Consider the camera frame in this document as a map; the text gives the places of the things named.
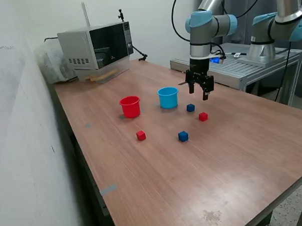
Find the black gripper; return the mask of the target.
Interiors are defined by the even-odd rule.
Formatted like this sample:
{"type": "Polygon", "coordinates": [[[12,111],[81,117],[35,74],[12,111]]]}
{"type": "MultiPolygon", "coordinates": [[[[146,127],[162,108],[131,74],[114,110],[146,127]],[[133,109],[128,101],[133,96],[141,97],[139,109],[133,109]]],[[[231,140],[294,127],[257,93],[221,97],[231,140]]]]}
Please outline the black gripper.
{"type": "Polygon", "coordinates": [[[208,100],[214,90],[214,76],[208,75],[209,59],[190,59],[189,69],[185,72],[185,82],[189,86],[189,93],[194,93],[194,84],[199,84],[203,90],[203,101],[208,100]]]}

